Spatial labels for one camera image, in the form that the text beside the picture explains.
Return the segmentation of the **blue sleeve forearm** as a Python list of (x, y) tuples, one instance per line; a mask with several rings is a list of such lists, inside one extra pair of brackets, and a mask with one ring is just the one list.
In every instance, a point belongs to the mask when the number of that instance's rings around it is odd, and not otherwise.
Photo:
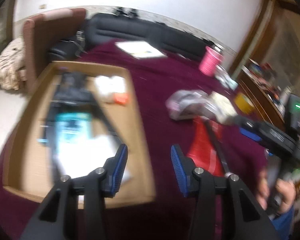
[(290, 232), (292, 230), (294, 219), (294, 206), (292, 206), (287, 212), (276, 216), (272, 220), (272, 224), (279, 234), (281, 240), (289, 239)]

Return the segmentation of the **person right hand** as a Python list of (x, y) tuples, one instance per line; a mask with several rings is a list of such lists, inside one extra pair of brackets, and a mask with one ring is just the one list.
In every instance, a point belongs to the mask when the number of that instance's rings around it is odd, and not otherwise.
[[(276, 182), (275, 189), (279, 194), (282, 195), (282, 202), (279, 208), (279, 214), (287, 213), (293, 206), (296, 198), (296, 189), (294, 183), (290, 181), (284, 181), (278, 179)], [(267, 208), (267, 200), (270, 195), (268, 182), (267, 182), (267, 171), (262, 169), (258, 175), (258, 184), (255, 197), (262, 208)]]

